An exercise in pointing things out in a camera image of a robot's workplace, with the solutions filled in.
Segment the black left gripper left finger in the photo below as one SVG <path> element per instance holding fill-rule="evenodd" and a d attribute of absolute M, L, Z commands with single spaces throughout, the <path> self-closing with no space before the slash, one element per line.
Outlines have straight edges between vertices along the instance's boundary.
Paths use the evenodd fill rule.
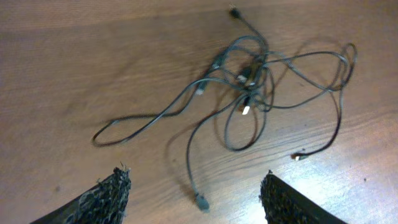
<path fill-rule="evenodd" d="M 122 224 L 129 200 L 128 168 L 113 169 L 102 181 L 33 224 Z"/>

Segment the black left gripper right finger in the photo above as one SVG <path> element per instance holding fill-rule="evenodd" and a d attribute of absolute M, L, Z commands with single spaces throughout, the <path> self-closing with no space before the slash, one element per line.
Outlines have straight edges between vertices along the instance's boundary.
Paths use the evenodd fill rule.
<path fill-rule="evenodd" d="M 268 223 L 339 224 L 344 221 L 269 171 L 261 182 L 259 196 Z"/>

